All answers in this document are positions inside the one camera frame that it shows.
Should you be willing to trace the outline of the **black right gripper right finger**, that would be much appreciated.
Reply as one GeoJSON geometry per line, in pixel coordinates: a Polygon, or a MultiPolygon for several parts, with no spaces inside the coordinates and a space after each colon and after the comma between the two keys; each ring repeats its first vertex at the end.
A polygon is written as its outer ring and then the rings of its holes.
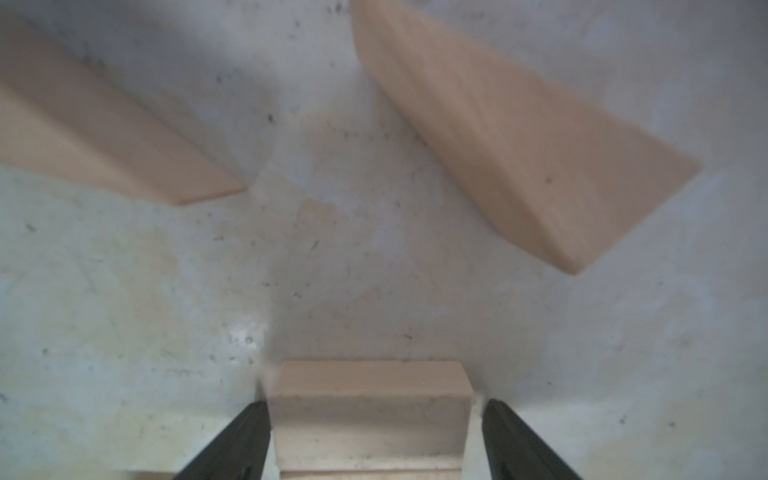
{"type": "Polygon", "coordinates": [[[493,480],[581,480],[505,402],[490,399],[482,433],[493,480]]]}

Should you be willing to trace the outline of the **natural wood rectangular block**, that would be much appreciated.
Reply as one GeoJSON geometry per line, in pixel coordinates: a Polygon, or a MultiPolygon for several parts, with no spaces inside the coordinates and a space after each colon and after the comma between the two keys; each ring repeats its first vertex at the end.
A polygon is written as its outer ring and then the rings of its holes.
{"type": "Polygon", "coordinates": [[[460,480],[461,469],[283,472],[281,480],[460,480]]]}
{"type": "Polygon", "coordinates": [[[267,395],[277,468],[462,470],[473,400],[454,360],[287,360],[267,395]]]}

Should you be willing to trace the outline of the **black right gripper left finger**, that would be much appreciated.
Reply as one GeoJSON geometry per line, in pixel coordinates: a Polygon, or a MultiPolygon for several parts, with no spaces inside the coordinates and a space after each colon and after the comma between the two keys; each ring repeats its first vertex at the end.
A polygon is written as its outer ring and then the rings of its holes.
{"type": "Polygon", "coordinates": [[[267,402],[253,402],[173,479],[260,480],[270,437],[267,402]]]}

